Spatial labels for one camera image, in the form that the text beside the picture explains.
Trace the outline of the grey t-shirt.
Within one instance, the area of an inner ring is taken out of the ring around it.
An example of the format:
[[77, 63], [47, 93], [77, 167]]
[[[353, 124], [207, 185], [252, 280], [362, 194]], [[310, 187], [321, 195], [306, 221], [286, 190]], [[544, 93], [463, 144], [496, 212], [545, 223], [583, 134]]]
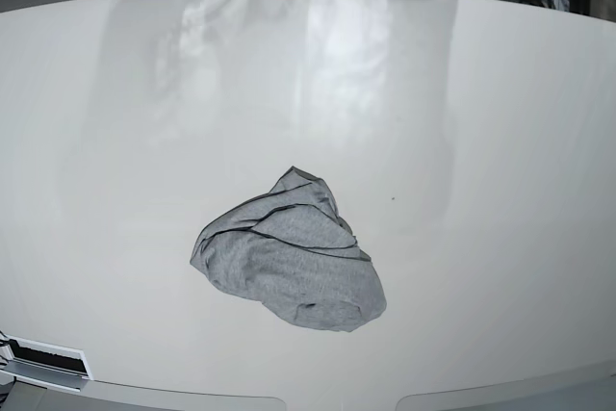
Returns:
[[332, 191], [297, 167], [206, 225], [190, 263], [219, 291], [302, 328], [352, 332], [387, 308], [372, 259]]

